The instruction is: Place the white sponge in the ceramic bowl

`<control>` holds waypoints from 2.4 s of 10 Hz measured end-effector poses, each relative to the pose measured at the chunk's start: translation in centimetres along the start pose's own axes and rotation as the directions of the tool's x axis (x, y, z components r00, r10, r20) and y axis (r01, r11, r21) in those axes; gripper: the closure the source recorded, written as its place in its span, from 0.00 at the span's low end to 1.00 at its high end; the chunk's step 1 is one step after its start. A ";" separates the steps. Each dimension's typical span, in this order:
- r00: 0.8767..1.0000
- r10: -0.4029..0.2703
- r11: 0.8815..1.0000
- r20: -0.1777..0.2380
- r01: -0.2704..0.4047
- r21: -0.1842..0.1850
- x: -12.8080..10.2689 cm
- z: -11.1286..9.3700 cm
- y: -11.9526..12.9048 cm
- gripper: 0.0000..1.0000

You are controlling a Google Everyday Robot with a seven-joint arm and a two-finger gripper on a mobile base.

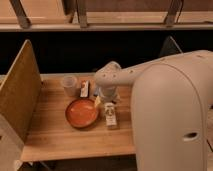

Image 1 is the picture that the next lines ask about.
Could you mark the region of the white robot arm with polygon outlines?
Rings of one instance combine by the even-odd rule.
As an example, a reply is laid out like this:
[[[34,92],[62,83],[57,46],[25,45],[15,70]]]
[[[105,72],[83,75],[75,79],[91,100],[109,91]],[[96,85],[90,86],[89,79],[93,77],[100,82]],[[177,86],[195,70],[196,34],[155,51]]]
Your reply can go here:
[[[164,56],[128,68],[110,62],[94,75],[100,97],[132,87],[138,171],[207,171],[207,113],[213,107],[213,52]]]

